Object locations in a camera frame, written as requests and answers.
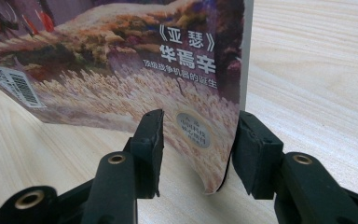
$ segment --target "book cover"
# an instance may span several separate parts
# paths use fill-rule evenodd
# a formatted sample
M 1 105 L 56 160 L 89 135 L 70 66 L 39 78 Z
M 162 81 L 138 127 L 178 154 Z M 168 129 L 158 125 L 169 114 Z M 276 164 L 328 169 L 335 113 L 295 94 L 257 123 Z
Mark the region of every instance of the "book cover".
M 0 0 L 0 90 L 44 122 L 125 132 L 162 108 L 165 143 L 200 175 L 205 193 L 214 193 L 225 177 L 241 64 L 248 63 L 241 59 L 242 41 L 250 45 L 250 37 L 242 39 L 251 22 L 245 6 Z

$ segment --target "circular logo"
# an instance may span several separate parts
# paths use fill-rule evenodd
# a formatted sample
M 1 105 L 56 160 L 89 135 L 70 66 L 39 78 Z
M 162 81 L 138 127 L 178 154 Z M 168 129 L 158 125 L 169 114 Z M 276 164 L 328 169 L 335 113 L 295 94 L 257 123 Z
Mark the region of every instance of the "circular logo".
M 187 113 L 180 113 L 176 117 L 176 122 L 183 134 L 196 146 L 207 148 L 211 144 L 211 135 L 202 121 Z

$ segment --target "barcode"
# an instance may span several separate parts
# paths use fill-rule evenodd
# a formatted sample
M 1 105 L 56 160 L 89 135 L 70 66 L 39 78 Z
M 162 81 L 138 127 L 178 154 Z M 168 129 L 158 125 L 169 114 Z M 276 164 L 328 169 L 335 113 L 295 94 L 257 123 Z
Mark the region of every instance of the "barcode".
M 45 107 L 21 71 L 0 66 L 0 85 L 29 107 Z
M 22 79 L 22 77 L 11 74 L 14 83 L 16 83 L 17 88 L 19 88 L 22 95 L 25 97 L 25 100 L 34 104 L 37 104 L 34 94 L 32 93 L 30 87 L 27 85 L 27 82 Z

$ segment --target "wood grain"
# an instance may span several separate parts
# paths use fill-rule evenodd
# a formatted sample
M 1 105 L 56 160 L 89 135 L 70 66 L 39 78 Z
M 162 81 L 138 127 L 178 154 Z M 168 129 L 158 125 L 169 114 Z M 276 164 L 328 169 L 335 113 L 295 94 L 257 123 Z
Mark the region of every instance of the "wood grain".
M 286 152 L 317 157 L 358 192 L 358 1 L 256 0 L 246 109 Z M 30 186 L 61 194 L 91 179 L 129 136 L 42 123 L 0 92 L 0 205 Z M 164 152 L 161 197 L 139 201 L 140 223 L 277 222 L 273 202 L 247 196 L 233 169 L 220 193 L 205 196 L 178 153 Z

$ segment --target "metal rivet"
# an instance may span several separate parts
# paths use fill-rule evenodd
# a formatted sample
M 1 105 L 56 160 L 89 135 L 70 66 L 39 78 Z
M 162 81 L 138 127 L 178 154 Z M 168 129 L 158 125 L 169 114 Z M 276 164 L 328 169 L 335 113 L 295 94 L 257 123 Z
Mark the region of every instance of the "metal rivet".
M 28 209 L 42 202 L 45 198 L 43 190 L 37 189 L 22 195 L 14 204 L 17 209 Z
M 309 157 L 303 155 L 295 155 L 293 156 L 293 160 L 304 165 L 312 164 L 312 160 Z
M 112 157 L 110 157 L 107 161 L 109 161 L 109 163 L 111 164 L 120 164 L 122 163 L 124 160 L 126 160 L 125 156 L 122 155 L 114 155 Z

